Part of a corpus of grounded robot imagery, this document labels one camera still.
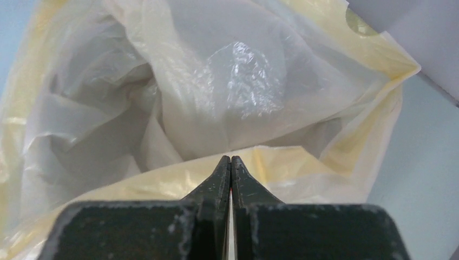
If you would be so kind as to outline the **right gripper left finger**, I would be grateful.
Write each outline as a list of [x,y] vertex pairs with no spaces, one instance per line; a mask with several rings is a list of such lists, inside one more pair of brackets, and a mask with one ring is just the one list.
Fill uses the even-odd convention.
[[231,160],[180,200],[82,201],[55,220],[39,259],[227,259]]

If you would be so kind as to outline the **translucent cream trash bag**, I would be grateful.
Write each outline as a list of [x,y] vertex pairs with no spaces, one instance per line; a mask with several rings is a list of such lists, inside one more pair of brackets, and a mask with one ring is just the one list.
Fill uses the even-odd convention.
[[346,1],[41,1],[1,97],[1,259],[223,155],[284,202],[363,203],[419,71]]

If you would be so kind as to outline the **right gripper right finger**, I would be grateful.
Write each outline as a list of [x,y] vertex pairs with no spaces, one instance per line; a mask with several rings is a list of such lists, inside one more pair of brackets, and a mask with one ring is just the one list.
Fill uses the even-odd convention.
[[371,204],[287,204],[231,159],[236,259],[409,259],[390,215]]

